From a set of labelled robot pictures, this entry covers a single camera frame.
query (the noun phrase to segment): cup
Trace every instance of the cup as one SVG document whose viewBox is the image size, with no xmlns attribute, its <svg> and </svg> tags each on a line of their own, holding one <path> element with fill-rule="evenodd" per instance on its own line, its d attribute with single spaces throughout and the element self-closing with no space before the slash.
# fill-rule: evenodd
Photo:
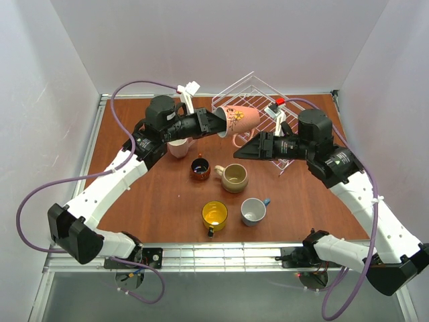
<svg viewBox="0 0 429 322">
<path fill-rule="evenodd" d="M 229 193 L 240 193 L 249 183 L 246 168 L 241 164 L 230 164 L 226 168 L 215 166 L 214 171 L 221 176 L 222 186 Z"/>
<path fill-rule="evenodd" d="M 210 176 L 210 164 L 201 153 L 190 165 L 190 176 L 195 180 L 206 180 Z"/>
<path fill-rule="evenodd" d="M 228 209 L 220 201 L 211 201 L 202 208 L 202 220 L 210 238 L 227 224 Z"/>
<path fill-rule="evenodd" d="M 170 153 L 175 156 L 177 159 L 184 158 L 189 151 L 189 147 L 195 141 L 192 139 L 181 139 L 176 141 L 171 141 L 167 143 Z"/>
<path fill-rule="evenodd" d="M 257 198 L 248 198 L 241 204 L 241 220 L 246 226 L 257 225 L 267 213 L 267 206 L 271 201 L 265 199 L 260 201 Z"/>
<path fill-rule="evenodd" d="M 237 148 L 241 148 L 235 143 L 237 135 L 251 130 L 250 140 L 255 135 L 255 128 L 261 123 L 259 111 L 254 107 L 227 105 L 218 107 L 213 113 L 227 121 L 227 130 L 218 135 L 221 138 L 232 136 Z"/>
</svg>

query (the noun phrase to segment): white wall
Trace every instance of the white wall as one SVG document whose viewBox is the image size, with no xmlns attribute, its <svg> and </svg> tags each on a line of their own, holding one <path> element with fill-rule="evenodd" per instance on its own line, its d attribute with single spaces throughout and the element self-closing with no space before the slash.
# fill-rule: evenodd
<svg viewBox="0 0 429 322">
<path fill-rule="evenodd" d="M 0 319 L 27 321 L 46 254 L 21 242 L 15 212 L 33 188 L 78 174 L 99 94 L 48 0 L 5 0 L 0 9 Z M 72 189 L 30 200 L 30 241 L 49 246 L 46 212 Z"/>
<path fill-rule="evenodd" d="M 387 0 L 51 0 L 100 93 L 136 78 L 219 93 L 252 70 L 287 93 L 338 89 Z M 164 93 L 136 85 L 124 93 Z"/>
<path fill-rule="evenodd" d="M 390 1 L 340 89 L 347 137 L 406 227 L 429 242 L 429 2 Z M 409 283 L 427 321 L 429 268 Z"/>
</svg>

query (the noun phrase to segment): pink mug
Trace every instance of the pink mug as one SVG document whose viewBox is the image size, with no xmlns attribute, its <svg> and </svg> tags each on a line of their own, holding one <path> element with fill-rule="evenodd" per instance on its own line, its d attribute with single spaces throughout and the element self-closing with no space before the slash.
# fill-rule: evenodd
<svg viewBox="0 0 429 322">
<path fill-rule="evenodd" d="M 167 143 L 170 153 L 175 156 L 177 159 L 184 158 L 188 151 L 189 147 L 194 144 L 192 139 L 181 139 L 176 141 L 171 141 Z"/>
<path fill-rule="evenodd" d="M 213 113 L 227 121 L 227 130 L 218 135 L 221 138 L 232 136 L 237 148 L 241 148 L 235 143 L 237 135 L 251 131 L 250 140 L 255 135 L 255 128 L 261 123 L 259 111 L 254 107 L 227 105 L 218 107 Z"/>
</svg>

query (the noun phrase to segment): wire rack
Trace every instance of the wire rack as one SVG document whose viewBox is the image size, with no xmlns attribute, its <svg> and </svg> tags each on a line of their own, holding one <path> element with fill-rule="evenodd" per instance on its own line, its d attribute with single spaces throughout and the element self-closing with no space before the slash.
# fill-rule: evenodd
<svg viewBox="0 0 429 322">
<path fill-rule="evenodd" d="M 288 99 L 288 97 L 257 78 L 254 75 L 254 72 L 251 72 L 220 92 L 217 96 L 213 97 L 212 111 L 220 106 L 226 105 L 254 107 L 259 110 L 259 115 L 261 116 L 261 123 L 256 127 L 255 134 L 261 131 L 274 131 L 275 120 L 272 119 L 263 109 L 280 97 Z M 295 102 L 291 102 L 287 104 L 287 107 L 282 107 L 282 109 L 286 114 L 286 121 L 292 128 L 292 131 L 296 131 L 295 128 L 298 125 L 298 114 L 303 111 L 304 108 Z M 239 138 L 244 142 L 248 142 L 250 132 L 239 135 Z M 279 175 L 281 175 L 293 160 L 282 159 L 271 162 L 279 168 Z"/>
</svg>

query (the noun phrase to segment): brown tabletop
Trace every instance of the brown tabletop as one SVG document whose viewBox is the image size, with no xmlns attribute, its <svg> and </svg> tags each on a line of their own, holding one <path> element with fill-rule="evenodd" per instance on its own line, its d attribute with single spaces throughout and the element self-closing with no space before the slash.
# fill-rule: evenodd
<svg viewBox="0 0 429 322">
<path fill-rule="evenodd" d="M 341 126 L 330 95 L 306 95 L 303 98 L 317 104 L 337 127 Z M 192 101 L 194 107 L 210 109 L 210 97 L 193 98 Z M 144 118 L 148 105 L 149 99 L 115 101 L 119 119 L 130 130 Z M 126 139 L 107 103 L 89 173 L 104 170 Z M 167 153 L 107 211 L 99 229 L 127 231 L 146 243 L 294 242 L 305 238 L 312 227 L 346 239 L 367 238 L 348 209 L 310 174 L 305 162 L 295 161 L 279 176 L 279 170 L 271 162 L 234 159 L 235 150 L 231 139 L 214 135 L 195 142 L 181 160 Z M 189 177 L 190 163 L 198 153 L 202 153 L 212 167 L 210 178 L 203 182 L 195 182 Z M 213 171 L 217 164 L 226 166 L 231 163 L 244 165 L 249 173 L 249 185 L 237 195 L 225 191 Z M 241 203 L 251 197 L 271 199 L 267 215 L 255 227 L 247 227 L 241 222 Z M 225 228 L 209 239 L 201 210 L 213 200 L 222 201 L 229 216 Z"/>
</svg>

